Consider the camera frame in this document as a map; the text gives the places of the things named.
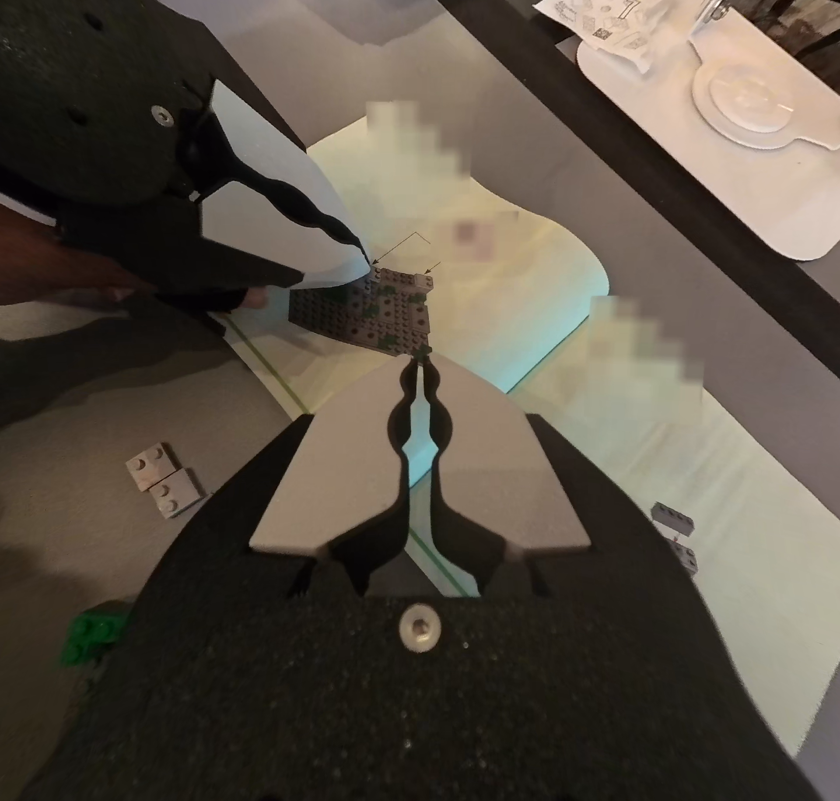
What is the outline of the brick building instruction booklet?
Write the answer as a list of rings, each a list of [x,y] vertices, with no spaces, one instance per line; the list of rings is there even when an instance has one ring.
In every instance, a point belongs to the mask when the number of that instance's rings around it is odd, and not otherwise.
[[[771,730],[796,755],[838,664],[838,518],[701,388],[676,342],[608,298],[568,229],[460,174],[433,128],[376,104],[309,146],[371,256],[437,267],[431,348],[512,393],[645,512],[690,516],[694,584]]]

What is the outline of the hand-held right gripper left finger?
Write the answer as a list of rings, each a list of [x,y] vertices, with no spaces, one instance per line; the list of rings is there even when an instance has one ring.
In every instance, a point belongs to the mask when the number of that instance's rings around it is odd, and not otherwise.
[[[260,554],[342,563],[364,596],[409,538],[409,355],[334,393],[314,415],[249,545]]]

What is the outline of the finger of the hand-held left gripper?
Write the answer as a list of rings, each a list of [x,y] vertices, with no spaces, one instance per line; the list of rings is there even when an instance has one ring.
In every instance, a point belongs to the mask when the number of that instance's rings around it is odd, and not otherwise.
[[[205,240],[300,273],[292,289],[340,287],[367,276],[362,249],[283,216],[269,198],[230,181],[201,199]]]
[[[349,210],[322,168],[223,81],[212,86],[205,125],[208,146],[221,152],[218,178],[207,187],[205,198],[230,181],[243,183],[292,221],[320,227],[333,240],[356,245],[371,263]]]

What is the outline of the person's left hand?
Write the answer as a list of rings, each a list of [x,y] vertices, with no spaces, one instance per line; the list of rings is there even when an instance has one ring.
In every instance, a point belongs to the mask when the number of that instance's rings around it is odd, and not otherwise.
[[[267,287],[216,296],[166,295],[110,258],[64,247],[53,227],[2,205],[0,304],[40,302],[66,291],[99,291],[112,302],[121,302],[134,293],[148,293],[219,311],[263,309],[269,302]]]

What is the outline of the small crumpled white paper bag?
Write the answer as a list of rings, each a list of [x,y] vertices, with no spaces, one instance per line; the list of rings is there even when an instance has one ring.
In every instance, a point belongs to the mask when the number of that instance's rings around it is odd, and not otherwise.
[[[533,7],[572,29],[588,48],[619,57],[645,75],[652,35],[670,0],[541,0]]]

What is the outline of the pale grey square brick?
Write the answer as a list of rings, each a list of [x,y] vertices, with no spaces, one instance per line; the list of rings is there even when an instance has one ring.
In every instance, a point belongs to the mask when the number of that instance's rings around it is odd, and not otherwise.
[[[181,470],[181,465],[166,443],[155,443],[128,459],[126,470],[139,492],[150,492],[155,485]]]
[[[205,490],[186,468],[179,468],[163,481],[152,485],[148,494],[165,520],[174,520],[205,499]]]

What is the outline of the green LEGO brick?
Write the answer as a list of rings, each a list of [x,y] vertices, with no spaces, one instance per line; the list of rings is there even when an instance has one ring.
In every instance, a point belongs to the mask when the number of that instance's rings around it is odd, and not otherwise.
[[[121,642],[132,607],[99,605],[79,613],[68,626],[59,664],[62,669],[97,673]]]

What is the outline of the grey desk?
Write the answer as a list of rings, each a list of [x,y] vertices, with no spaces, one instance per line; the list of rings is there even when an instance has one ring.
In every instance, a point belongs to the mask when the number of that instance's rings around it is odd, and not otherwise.
[[[837,516],[838,306],[656,156],[543,28],[504,0],[159,2],[212,31],[230,18],[236,62],[307,146],[362,119],[365,92],[369,123],[376,104],[406,108],[460,174],[575,234],[608,298],[654,320]],[[367,593],[342,563],[252,551],[312,415],[389,360],[283,335],[287,377],[333,373],[329,390],[176,532],[123,457],[170,428],[214,465],[228,439],[267,439],[258,381],[219,386],[214,408],[183,397],[166,426],[126,393],[97,424],[82,393],[216,366],[221,342],[137,296],[121,317],[2,340],[2,532],[26,534],[2,547],[2,580],[50,582],[68,620],[139,593],[22,799],[820,799],[694,584],[694,520],[639,509],[504,390],[590,551],[533,560],[530,589],[502,565],[482,595],[438,554],[426,359],[404,448],[409,538]]]

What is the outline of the white desk lamp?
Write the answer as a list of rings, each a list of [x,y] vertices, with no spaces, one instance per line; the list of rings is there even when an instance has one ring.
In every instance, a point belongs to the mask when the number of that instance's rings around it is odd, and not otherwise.
[[[577,64],[769,249],[820,260],[840,236],[838,95],[734,9],[690,33],[705,2],[670,0],[647,73],[585,42]],[[769,134],[771,146],[740,145],[703,115],[720,114],[709,77],[729,64],[754,70],[782,101],[793,101],[791,121]]]

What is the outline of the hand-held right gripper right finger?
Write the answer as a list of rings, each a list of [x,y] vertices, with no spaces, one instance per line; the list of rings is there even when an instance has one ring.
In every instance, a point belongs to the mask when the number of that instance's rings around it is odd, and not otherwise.
[[[541,558],[583,554],[590,536],[526,413],[497,386],[431,353],[424,362],[435,549],[473,576],[477,593],[502,565],[526,576]]]

